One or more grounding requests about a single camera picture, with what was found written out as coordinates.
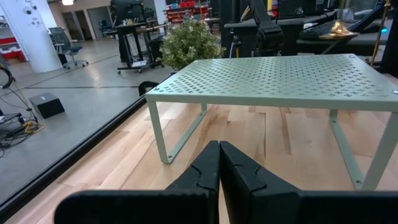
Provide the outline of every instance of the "ceiling light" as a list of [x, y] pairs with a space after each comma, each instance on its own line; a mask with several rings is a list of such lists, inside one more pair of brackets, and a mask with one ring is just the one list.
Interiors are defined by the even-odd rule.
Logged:
[[73, 0], [62, 0], [62, 4], [64, 6], [71, 6], [73, 5]]

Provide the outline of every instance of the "perforated tabletop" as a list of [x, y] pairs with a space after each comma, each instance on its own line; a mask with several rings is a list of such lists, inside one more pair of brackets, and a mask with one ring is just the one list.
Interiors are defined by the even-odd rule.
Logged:
[[197, 60], [148, 101], [398, 111], [398, 88], [355, 55]]

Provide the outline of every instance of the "light wood flooring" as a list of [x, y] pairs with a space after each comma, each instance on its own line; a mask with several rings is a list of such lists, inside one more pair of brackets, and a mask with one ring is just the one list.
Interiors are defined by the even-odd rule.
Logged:
[[[169, 149], [200, 105], [159, 103]], [[340, 124], [363, 172], [381, 138], [389, 113], [340, 111]], [[279, 177], [306, 190], [353, 190], [328, 124], [328, 110], [209, 105], [208, 114], [172, 165], [160, 162], [147, 106], [143, 106], [83, 159], [49, 185], [7, 223], [52, 223], [57, 204], [88, 189], [164, 189], [210, 140], [229, 141]], [[398, 190], [398, 152], [379, 190]], [[220, 198], [220, 220], [228, 223]]]

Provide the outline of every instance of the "green leafy plant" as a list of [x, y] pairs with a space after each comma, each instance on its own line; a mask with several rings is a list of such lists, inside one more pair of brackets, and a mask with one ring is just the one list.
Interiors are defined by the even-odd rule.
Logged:
[[158, 60], [175, 70], [198, 59], [221, 58], [224, 54], [208, 24], [193, 19], [169, 26], [160, 51], [163, 56]]

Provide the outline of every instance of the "office chair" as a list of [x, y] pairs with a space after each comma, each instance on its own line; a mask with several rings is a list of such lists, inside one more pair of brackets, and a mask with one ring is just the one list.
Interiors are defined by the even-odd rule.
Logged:
[[76, 67], [78, 64], [82, 65], [83, 67], [88, 65], [88, 62], [86, 60], [75, 60], [74, 56], [78, 54], [79, 51], [83, 49], [83, 47], [78, 45], [72, 45], [61, 27], [49, 28], [49, 30], [54, 38], [57, 53], [69, 55], [72, 57], [71, 61], [62, 65], [64, 68], [70, 69], [71, 64], [75, 64]]

